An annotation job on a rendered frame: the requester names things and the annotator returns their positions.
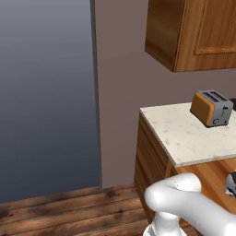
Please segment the wooden drawer front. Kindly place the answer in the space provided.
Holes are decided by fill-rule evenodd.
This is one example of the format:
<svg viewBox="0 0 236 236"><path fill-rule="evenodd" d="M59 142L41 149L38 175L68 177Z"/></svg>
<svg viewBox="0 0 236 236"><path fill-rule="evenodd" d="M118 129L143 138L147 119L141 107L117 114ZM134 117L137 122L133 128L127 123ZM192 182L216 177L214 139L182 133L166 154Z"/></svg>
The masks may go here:
<svg viewBox="0 0 236 236"><path fill-rule="evenodd" d="M236 158L179 167L176 171L195 174L202 184L203 195L230 213L236 214L236 197L225 193L226 178L231 172L236 171Z"/></svg>

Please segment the wooden base cabinet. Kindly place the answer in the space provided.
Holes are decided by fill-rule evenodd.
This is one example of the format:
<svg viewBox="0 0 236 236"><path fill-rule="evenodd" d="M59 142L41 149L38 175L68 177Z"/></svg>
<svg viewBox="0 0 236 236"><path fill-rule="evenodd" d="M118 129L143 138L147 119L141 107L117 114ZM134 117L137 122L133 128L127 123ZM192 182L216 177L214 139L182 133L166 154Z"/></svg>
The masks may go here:
<svg viewBox="0 0 236 236"><path fill-rule="evenodd" d="M151 222L154 218L154 212L145 203L144 192L146 188L157 181L163 180L165 177L172 177L178 174L176 168L151 131L144 115L140 113L134 183L148 222Z"/></svg>

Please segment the orange and grey toaster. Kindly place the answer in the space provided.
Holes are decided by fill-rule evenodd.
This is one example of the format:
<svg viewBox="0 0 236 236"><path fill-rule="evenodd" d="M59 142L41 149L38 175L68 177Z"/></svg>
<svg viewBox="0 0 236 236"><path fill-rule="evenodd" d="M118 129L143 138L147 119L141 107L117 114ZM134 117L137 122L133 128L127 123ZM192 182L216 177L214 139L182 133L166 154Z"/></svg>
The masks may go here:
<svg viewBox="0 0 236 236"><path fill-rule="evenodd" d="M207 127L227 125L233 102L214 89L200 90L194 94L190 112Z"/></svg>

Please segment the wooden wall cupboard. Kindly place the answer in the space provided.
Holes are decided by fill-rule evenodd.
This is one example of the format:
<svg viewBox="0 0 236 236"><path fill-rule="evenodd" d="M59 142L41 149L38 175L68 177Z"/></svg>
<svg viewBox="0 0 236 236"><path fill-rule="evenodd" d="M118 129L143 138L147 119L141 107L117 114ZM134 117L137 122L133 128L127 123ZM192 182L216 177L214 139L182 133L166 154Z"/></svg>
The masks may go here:
<svg viewBox="0 0 236 236"><path fill-rule="evenodd" d="M145 51L173 73L184 0L148 0Z"/></svg>

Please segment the wooden wall cupboard door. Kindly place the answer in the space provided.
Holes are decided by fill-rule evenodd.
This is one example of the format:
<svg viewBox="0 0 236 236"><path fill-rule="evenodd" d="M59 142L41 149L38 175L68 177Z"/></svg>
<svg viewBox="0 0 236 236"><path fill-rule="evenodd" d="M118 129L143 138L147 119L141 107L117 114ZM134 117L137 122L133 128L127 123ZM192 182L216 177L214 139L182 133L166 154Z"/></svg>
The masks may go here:
<svg viewBox="0 0 236 236"><path fill-rule="evenodd" d="M184 0L175 72L236 68L236 0Z"/></svg>

